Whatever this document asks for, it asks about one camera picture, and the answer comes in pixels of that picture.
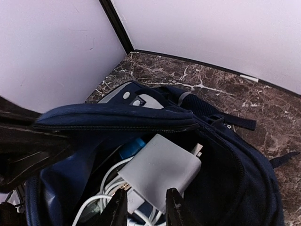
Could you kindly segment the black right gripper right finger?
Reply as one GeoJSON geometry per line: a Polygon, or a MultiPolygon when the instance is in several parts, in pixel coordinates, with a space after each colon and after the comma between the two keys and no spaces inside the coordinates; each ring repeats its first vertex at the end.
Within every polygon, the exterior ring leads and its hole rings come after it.
{"type": "Polygon", "coordinates": [[[196,226],[197,222],[176,188],[166,191],[166,225],[196,226]]]}

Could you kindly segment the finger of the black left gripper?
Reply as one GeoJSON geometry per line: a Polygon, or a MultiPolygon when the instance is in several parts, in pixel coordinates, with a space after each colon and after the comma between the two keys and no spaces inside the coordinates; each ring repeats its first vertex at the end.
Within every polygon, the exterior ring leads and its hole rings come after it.
{"type": "Polygon", "coordinates": [[[31,126],[40,116],[41,113],[22,108],[0,97],[1,126],[31,126]]]}
{"type": "Polygon", "coordinates": [[[70,155],[70,138],[66,135],[1,125],[0,187],[15,188],[46,166],[70,155]]]}

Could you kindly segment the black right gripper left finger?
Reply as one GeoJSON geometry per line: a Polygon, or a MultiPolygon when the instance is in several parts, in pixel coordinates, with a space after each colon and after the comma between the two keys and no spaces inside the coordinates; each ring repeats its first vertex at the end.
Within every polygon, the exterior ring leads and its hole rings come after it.
{"type": "Polygon", "coordinates": [[[99,217],[100,226],[127,226],[127,192],[118,189],[99,217]]]}

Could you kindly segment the white charger with cable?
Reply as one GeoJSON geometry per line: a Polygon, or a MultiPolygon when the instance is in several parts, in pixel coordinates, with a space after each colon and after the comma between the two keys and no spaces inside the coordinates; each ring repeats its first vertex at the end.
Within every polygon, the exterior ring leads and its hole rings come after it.
{"type": "Polygon", "coordinates": [[[199,173],[201,150],[196,143],[189,151],[156,134],[135,156],[121,160],[104,175],[97,195],[80,207],[73,225],[101,214],[118,189],[127,192],[127,212],[144,225],[158,224],[165,213],[166,191],[176,188],[180,195],[199,173]]]}

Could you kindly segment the navy blue student backpack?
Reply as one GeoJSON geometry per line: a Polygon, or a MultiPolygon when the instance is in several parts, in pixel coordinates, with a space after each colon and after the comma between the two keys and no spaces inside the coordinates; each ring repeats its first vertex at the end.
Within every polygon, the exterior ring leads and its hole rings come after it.
{"type": "Polygon", "coordinates": [[[91,174],[96,155],[156,134],[189,151],[201,150],[201,168],[181,197],[197,226],[282,226],[283,205],[274,169],[296,152],[267,159],[231,126],[254,130],[256,122],[220,112],[172,86],[126,82],[98,103],[66,105],[42,114],[34,128],[62,132],[74,153],[26,181],[30,226],[73,226],[106,172],[91,174]]]}

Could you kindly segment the black marker blue cap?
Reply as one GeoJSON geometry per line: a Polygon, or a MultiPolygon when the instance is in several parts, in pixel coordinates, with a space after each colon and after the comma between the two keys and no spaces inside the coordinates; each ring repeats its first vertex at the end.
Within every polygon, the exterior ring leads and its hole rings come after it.
{"type": "Polygon", "coordinates": [[[91,174],[102,172],[115,163],[135,156],[146,145],[146,139],[139,137],[116,148],[98,153],[91,174]]]}

